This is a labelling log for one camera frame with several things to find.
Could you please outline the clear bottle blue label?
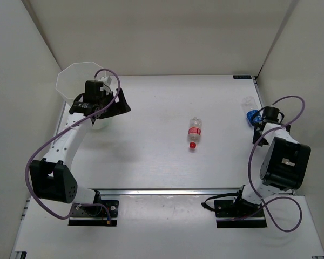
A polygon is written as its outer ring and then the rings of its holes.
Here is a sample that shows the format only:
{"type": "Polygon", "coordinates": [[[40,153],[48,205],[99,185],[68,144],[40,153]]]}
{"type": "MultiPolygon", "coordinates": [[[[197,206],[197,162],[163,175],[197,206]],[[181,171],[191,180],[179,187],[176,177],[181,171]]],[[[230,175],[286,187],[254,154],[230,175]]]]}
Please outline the clear bottle blue label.
{"type": "Polygon", "coordinates": [[[255,123],[262,121],[257,103],[252,96],[244,97],[241,107],[250,126],[254,126],[255,123]]]}

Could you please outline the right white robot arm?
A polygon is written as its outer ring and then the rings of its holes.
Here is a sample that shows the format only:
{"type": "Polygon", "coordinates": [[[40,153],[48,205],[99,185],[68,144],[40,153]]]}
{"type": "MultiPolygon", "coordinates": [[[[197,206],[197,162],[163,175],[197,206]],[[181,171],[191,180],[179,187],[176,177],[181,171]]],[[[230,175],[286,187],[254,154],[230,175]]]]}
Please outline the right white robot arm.
{"type": "Polygon", "coordinates": [[[279,117],[284,118],[278,108],[266,106],[261,120],[254,122],[253,143],[267,145],[267,154],[259,177],[244,185],[238,197],[232,201],[232,210],[243,216],[262,204],[262,199],[280,191],[297,190],[302,185],[311,148],[290,136],[290,127],[282,128],[279,117]]]}

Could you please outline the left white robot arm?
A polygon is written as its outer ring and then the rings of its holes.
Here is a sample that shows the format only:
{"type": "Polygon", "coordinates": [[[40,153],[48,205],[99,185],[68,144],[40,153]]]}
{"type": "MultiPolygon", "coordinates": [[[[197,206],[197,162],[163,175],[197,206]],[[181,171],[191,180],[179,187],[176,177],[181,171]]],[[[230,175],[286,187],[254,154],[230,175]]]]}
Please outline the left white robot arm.
{"type": "Polygon", "coordinates": [[[84,204],[91,216],[102,211],[96,190],[82,187],[71,173],[73,159],[86,134],[97,120],[108,119],[130,112],[123,91],[110,88],[111,78],[103,76],[85,82],[69,109],[64,130],[41,160],[29,166],[33,192],[40,199],[62,203],[84,204]]]}

